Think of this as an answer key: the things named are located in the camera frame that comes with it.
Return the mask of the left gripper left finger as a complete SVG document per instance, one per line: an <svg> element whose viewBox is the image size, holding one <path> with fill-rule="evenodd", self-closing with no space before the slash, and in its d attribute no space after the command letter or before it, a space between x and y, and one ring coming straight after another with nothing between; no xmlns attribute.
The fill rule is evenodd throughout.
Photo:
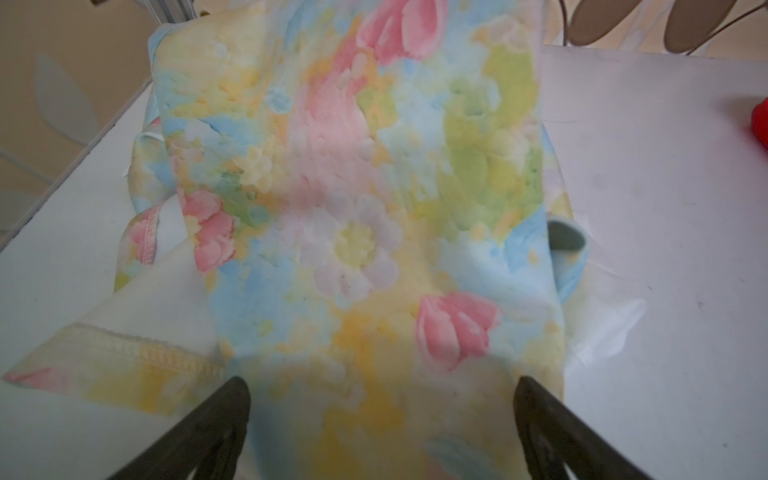
<svg viewBox="0 0 768 480"><path fill-rule="evenodd" d="M245 381L233 377L113 479L232 479L251 407Z"/></svg>

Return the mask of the pastel floral cloth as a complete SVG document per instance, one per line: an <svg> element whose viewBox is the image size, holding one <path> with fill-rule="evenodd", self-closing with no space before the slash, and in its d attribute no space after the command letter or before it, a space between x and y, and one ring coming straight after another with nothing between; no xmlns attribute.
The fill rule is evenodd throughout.
<svg viewBox="0 0 768 480"><path fill-rule="evenodd" d="M563 403L589 251L544 17L257 1L161 26L114 297L169 337L80 321L4 380L180 422L240 377L260 479L533 479L514 393Z"/></svg>

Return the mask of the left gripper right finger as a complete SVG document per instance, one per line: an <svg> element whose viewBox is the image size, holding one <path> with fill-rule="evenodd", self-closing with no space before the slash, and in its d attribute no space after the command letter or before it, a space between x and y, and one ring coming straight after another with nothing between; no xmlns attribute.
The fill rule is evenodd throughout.
<svg viewBox="0 0 768 480"><path fill-rule="evenodd" d="M533 479L650 479L533 377L519 379L513 407Z"/></svg>

